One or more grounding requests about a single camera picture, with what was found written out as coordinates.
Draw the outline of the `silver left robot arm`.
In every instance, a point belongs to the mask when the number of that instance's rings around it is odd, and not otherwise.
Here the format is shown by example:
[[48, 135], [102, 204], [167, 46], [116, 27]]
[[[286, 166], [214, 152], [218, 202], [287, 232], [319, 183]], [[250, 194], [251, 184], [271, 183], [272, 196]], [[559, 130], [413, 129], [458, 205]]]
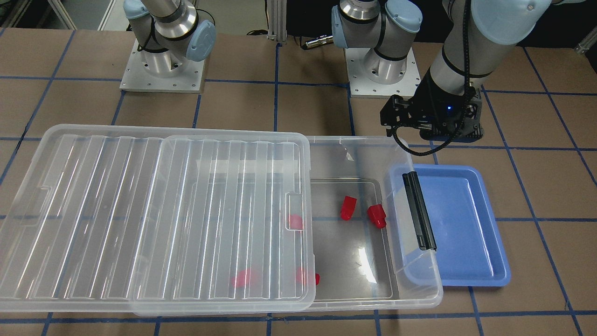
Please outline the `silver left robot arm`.
[[[444, 0], [452, 30], [411, 98], [390, 96], [380, 111], [386, 135], [414, 128], [423, 140], [471, 143], [481, 140], [480, 86], [505, 56], [535, 28], [550, 6], [563, 0]], [[423, 23], [409, 0], [341, 0], [331, 9], [334, 44], [366, 48], [369, 79], [393, 84]]]

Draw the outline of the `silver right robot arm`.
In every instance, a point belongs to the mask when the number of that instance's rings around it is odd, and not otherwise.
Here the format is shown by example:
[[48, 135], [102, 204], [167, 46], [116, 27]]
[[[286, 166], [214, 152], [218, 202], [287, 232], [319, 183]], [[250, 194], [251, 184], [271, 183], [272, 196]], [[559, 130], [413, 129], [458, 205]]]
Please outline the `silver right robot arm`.
[[149, 75], [178, 75], [215, 46], [215, 18], [189, 0], [125, 0], [123, 9], [136, 36], [137, 63]]

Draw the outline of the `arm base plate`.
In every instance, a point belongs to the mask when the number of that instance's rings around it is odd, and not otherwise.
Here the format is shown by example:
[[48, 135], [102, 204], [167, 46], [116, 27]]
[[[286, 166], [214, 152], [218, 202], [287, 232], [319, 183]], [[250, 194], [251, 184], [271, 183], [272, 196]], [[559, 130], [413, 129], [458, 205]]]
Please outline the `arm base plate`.
[[134, 42], [119, 88], [137, 93], [200, 94], [206, 61], [177, 59], [170, 51], [149, 53]]
[[382, 59], [373, 49], [345, 49], [350, 94], [356, 98], [410, 98], [421, 83], [412, 49], [398, 61]]

